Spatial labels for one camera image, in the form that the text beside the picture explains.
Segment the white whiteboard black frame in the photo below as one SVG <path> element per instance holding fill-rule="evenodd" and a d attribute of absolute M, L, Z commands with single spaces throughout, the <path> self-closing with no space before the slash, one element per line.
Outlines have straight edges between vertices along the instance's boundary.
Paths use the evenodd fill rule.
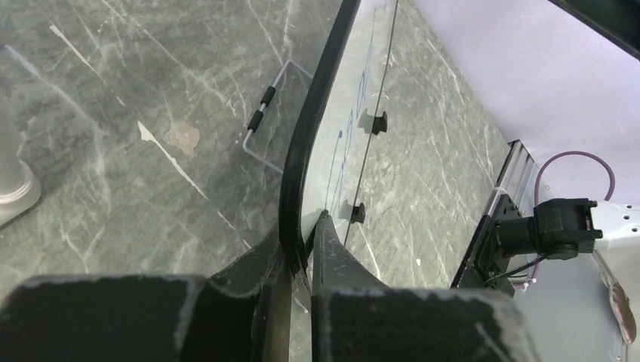
<path fill-rule="evenodd" d="M 282 174 L 278 231 L 293 273 L 307 267 L 323 212 L 339 241 L 364 220 L 356 198 L 370 141 L 387 126 L 380 98 L 397 10 L 395 1 L 344 1 L 325 42 Z"/>

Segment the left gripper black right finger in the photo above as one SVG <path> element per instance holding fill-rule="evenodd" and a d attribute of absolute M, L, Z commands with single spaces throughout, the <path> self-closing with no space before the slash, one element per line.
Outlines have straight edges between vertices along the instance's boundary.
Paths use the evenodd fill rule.
<path fill-rule="evenodd" d="M 341 243 L 323 211 L 313 233 L 315 361 L 538 361 L 521 311 L 486 289 L 394 289 Z"/>

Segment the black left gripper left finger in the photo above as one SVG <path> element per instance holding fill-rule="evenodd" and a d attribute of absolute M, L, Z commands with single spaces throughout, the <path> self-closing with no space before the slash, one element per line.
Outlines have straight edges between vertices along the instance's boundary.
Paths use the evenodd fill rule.
<path fill-rule="evenodd" d="M 218 273 L 40 275 L 1 306 L 3 361 L 286 361 L 276 229 Z"/>

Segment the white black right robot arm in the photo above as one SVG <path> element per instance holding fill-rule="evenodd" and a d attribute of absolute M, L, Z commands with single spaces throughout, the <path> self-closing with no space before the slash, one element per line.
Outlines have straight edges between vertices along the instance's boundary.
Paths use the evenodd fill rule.
<path fill-rule="evenodd" d="M 531 216 L 500 221 L 495 235 L 507 256 L 569 260 L 580 253 L 639 245 L 639 206 L 587 198 L 554 198 Z"/>

